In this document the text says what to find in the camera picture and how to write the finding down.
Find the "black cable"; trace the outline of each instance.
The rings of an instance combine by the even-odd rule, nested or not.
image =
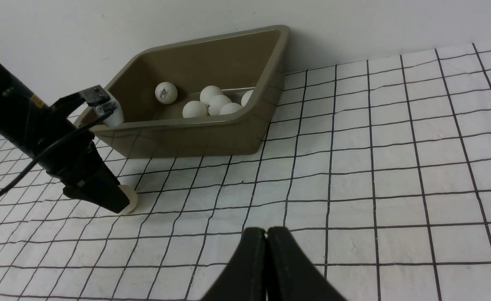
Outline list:
[[[32,170],[33,167],[35,165],[37,165],[37,163],[42,158],[44,158],[45,156],[48,156],[55,149],[57,149],[59,146],[61,146],[64,143],[68,142],[69,140],[73,139],[74,137],[77,137],[78,135],[83,134],[83,133],[89,131],[90,128],[92,128],[93,126],[95,126],[97,123],[105,120],[106,118],[110,117],[110,115],[112,115],[112,114],[113,114],[113,111],[108,111],[108,112],[104,113],[104,115],[102,115],[99,118],[97,118],[96,120],[93,120],[92,122],[86,124],[85,126],[83,126],[81,128],[77,128],[75,131],[68,133],[67,135],[65,135],[62,138],[58,139],[56,142],[54,142],[51,145],[49,145],[47,148],[45,148],[44,151],[42,151],[39,155],[37,155],[35,158],[33,158],[32,162],[30,162],[30,164],[28,164],[28,166],[26,166],[26,168],[24,168],[24,170],[22,172],[20,172],[20,174],[18,174],[17,177],[15,179],[13,179],[13,181],[11,181],[9,184],[7,184],[4,188],[2,188],[0,190],[0,197],[2,195],[4,195],[6,192],[8,192],[10,189],[12,189],[13,187],[15,187],[15,185],[17,185],[17,183],[20,182],[20,180],[22,180],[24,178],[24,176],[27,173],[29,173],[29,171]]]

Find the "white grid paper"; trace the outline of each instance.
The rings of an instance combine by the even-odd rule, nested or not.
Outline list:
[[[0,200],[0,299],[200,299],[245,227],[284,225],[349,300],[491,300],[491,42],[288,74],[251,156],[96,144],[138,207],[35,167]],[[28,163],[0,137],[0,188]]]

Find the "tan plastic tray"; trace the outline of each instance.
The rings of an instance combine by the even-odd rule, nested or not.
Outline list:
[[[290,29],[277,25],[200,38],[146,50],[131,59],[106,89],[119,101],[125,122],[95,135],[127,158],[228,156],[257,151],[266,133],[284,79],[282,57]],[[160,82],[172,82],[177,101],[162,105],[154,96]],[[232,101],[253,89],[234,114],[182,118],[182,108],[215,85]],[[96,118],[86,109],[75,121]]]

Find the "ping pong ball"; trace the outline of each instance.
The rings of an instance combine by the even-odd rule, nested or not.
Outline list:
[[[156,89],[154,90],[154,95],[156,99],[163,103],[164,105],[168,105],[173,103],[173,101],[177,100],[177,87],[170,82],[160,82]]]
[[[215,97],[215,95],[222,95],[223,91],[216,86],[207,86],[201,91],[201,95],[199,95],[199,100],[205,105],[209,105],[210,100]]]
[[[231,103],[230,99],[225,95],[215,95],[209,101],[209,114],[210,116],[219,115],[219,111],[224,105]]]
[[[253,94],[253,90],[249,90],[249,91],[245,92],[244,96],[242,97],[242,101],[240,101],[240,103],[242,104],[242,107],[245,107],[247,105],[247,102],[249,101],[251,94]]]
[[[207,107],[201,101],[190,101],[182,108],[182,117],[200,117],[208,115]]]
[[[219,111],[220,115],[227,115],[227,114],[232,114],[234,112],[238,112],[242,108],[241,105],[238,105],[237,103],[227,103],[223,107],[221,107],[221,110]]]

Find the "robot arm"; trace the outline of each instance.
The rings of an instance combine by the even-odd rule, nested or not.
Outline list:
[[[66,196],[126,213],[135,207],[135,192],[120,185],[106,167],[93,144],[95,135],[66,119],[84,102],[106,125],[123,122],[118,101],[100,86],[63,97],[49,107],[0,63],[0,134],[60,179]]]

